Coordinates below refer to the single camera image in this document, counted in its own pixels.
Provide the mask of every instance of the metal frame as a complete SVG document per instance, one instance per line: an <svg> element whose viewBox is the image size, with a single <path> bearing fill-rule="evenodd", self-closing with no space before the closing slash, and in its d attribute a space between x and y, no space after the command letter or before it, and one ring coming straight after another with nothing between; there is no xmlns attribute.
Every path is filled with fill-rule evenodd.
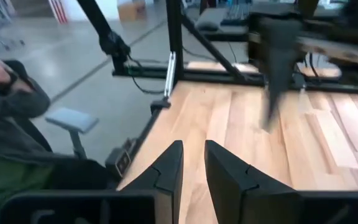
<svg viewBox="0 0 358 224"><path fill-rule="evenodd" d="M191 82L208 82L208 83L223 83L234 85L249 85L264 87L266 82L263 74L240 72L236 67L233 67L229 62L212 44L211 42L196 29L193 22L183 13L181 1L167 0L167 20L168 20L168 33L170 42L170 51L176 53L176 67L173 74L173 87L175 88L179 80ZM198 70L184 68L183 66L183 53L182 53L182 34L181 26L186 27L188 31L196 37L196 39L208 50L212 56L226 69L226 71L217 70ZM133 67L131 66L131 74L127 73L128 69L124 71L118 69L113 71L113 76L122 77L136 77L136 78L158 78L168 79L167 67ZM338 83L337 78L328 77L305 77L306 91L325 91L325 92L338 92L338 93L354 93L358 94L358 86L341 85ZM301 91L301 86L296 86L292 83L291 90ZM137 142L135 151L138 151L151 130L154 122L157 120L161 110L156 110L152 114L152 118L143 130L139 141Z"/></svg>

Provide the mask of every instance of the wooden table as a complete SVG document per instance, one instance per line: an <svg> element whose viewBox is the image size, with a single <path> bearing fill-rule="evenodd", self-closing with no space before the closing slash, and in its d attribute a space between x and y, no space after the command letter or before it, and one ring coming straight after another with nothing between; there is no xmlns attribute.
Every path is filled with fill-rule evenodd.
<svg viewBox="0 0 358 224"><path fill-rule="evenodd" d="M191 63L191 68L215 68ZM255 70L241 66L241 70ZM334 76L337 70L320 70ZM204 166L211 139L275 179L298 190L358 190L358 95L310 92L300 105L286 95L270 134L259 128L263 89L179 82L144 141L123 188L174 141L184 145L179 223L217 223Z"/></svg>

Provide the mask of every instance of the gray armrest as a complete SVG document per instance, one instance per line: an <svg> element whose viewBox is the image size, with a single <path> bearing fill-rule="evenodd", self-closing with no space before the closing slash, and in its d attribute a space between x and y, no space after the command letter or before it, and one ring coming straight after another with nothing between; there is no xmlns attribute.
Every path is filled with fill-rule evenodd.
<svg viewBox="0 0 358 224"><path fill-rule="evenodd" d="M98 123L99 119L86 113L60 108L46 116L48 123L55 124L69 132L86 134Z"/></svg>

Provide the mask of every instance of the gray floor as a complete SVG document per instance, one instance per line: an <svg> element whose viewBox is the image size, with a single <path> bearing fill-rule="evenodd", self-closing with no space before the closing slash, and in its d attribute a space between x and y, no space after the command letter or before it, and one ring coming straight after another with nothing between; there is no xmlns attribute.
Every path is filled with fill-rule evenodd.
<svg viewBox="0 0 358 224"><path fill-rule="evenodd" d="M148 19L137 22L111 22L111 27L132 47L132 57L167 61L169 39L164 3L149 9ZM112 77L111 60L102 53L98 36L89 23L58 26L51 19L17 21L5 35L24 39L25 47L11 52L0 49L0 58L17 58L26 66L53 100L50 110L67 107L92 114L100 123L83 136L88 157L104 163L112 148L142 131L150 118L149 105L160 96L141 93L131 79ZM234 62L228 43L214 43ZM183 46L192 52L209 55L201 44L183 29ZM236 60L247 59L245 44L232 43ZM205 60L184 53L184 60ZM139 80L144 88L162 89L163 81ZM35 120L55 152L71 154L71 142L64 130Z"/></svg>

